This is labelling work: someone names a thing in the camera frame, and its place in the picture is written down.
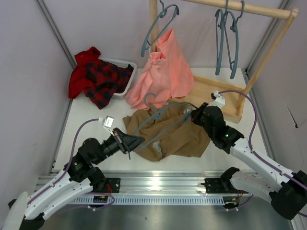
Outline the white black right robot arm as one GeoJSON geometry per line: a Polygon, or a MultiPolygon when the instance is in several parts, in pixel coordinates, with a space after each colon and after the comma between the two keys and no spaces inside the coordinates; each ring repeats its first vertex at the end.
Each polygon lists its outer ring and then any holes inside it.
{"type": "Polygon", "coordinates": [[[257,153],[242,133],[225,123],[217,106],[207,103],[191,112],[194,124],[203,127],[213,144],[239,159],[259,176],[249,176],[237,168],[226,171],[230,184],[271,204],[283,218],[292,220],[307,204],[307,175],[294,172],[268,156],[257,153]]]}

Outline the tan pleated skirt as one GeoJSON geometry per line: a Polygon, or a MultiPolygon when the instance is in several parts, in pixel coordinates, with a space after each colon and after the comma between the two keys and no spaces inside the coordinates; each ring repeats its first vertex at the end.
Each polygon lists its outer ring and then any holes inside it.
{"type": "Polygon", "coordinates": [[[168,156],[199,158],[211,139],[205,130],[190,118],[190,107],[185,103],[169,104],[155,111],[137,110],[123,118],[126,132],[145,141],[134,151],[149,161],[161,161],[168,156]]]}

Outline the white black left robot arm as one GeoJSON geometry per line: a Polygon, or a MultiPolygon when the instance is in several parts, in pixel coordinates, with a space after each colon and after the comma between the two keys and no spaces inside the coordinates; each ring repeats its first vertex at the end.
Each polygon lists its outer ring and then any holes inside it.
{"type": "Polygon", "coordinates": [[[107,140],[86,139],[64,168],[32,195],[23,194],[9,203],[2,229],[38,230],[45,221],[74,199],[103,191],[107,178],[98,164],[118,151],[128,154],[145,141],[114,128],[107,140]]]}

